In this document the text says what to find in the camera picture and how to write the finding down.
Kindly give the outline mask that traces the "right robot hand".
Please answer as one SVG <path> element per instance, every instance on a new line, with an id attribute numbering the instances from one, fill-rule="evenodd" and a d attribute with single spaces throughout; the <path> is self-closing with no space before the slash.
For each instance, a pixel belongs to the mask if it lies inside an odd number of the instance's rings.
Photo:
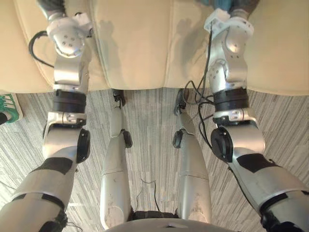
<path id="1" fill-rule="evenodd" d="M 248 19 L 250 14 L 256 9 L 260 0 L 233 0 L 229 13 L 232 17 L 238 16 Z"/>

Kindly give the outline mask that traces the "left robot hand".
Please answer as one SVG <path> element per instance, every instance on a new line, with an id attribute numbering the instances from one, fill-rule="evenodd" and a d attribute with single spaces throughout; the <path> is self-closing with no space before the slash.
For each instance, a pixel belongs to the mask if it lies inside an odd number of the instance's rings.
<path id="1" fill-rule="evenodd" d="M 64 0 L 37 0 L 37 3 L 47 19 L 53 14 L 66 14 Z"/>

